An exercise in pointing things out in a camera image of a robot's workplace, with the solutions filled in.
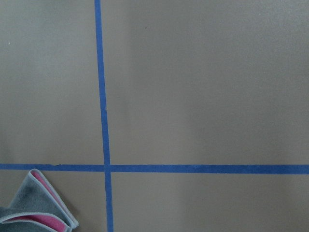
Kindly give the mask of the pink and grey towel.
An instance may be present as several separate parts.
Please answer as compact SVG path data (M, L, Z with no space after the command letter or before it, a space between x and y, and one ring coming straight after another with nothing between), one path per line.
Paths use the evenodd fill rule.
M37 169L28 172L9 206L0 208L2 232L71 232L77 227L78 220Z

